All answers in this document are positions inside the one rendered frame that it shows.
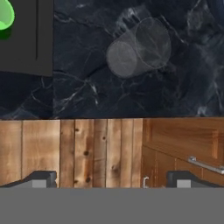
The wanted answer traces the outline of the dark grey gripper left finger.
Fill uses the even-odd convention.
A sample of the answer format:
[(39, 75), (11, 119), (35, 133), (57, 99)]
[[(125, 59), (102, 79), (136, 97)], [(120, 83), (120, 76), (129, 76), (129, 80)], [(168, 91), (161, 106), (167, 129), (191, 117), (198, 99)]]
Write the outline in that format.
[(6, 185), (0, 185), (0, 188), (56, 188), (56, 178), (56, 171), (33, 171), (23, 179), (11, 182)]

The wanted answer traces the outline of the clear glass cup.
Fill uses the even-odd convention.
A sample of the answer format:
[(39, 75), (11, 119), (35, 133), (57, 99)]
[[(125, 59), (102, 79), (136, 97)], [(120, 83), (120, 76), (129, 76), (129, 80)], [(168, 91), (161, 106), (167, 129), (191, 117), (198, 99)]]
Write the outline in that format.
[(147, 17), (114, 40), (106, 60), (110, 71), (128, 79), (164, 67), (172, 54), (172, 42), (165, 26)]

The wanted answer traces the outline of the wooden cupboard door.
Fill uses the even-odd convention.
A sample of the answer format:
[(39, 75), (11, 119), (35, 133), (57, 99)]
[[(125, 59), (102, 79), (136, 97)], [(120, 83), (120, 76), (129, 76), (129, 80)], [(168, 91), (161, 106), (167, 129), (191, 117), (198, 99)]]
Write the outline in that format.
[(224, 175), (200, 168), (163, 152), (143, 147), (142, 176), (148, 177), (146, 180), (148, 187), (165, 187), (168, 171), (189, 171), (198, 178), (224, 186)]

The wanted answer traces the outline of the green cup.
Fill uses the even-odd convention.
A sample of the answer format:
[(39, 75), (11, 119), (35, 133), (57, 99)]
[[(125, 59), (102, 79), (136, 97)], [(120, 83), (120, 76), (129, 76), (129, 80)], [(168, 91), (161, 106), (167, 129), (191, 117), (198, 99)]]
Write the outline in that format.
[(15, 20), (15, 11), (10, 0), (0, 0), (0, 39), (7, 39)]

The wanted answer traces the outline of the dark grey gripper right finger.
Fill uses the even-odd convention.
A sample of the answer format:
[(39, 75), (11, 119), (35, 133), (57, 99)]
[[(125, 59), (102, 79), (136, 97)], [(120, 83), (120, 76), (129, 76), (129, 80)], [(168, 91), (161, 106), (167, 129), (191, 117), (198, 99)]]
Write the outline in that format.
[(222, 185), (198, 178), (189, 171), (168, 171), (166, 186), (168, 188), (222, 188)]

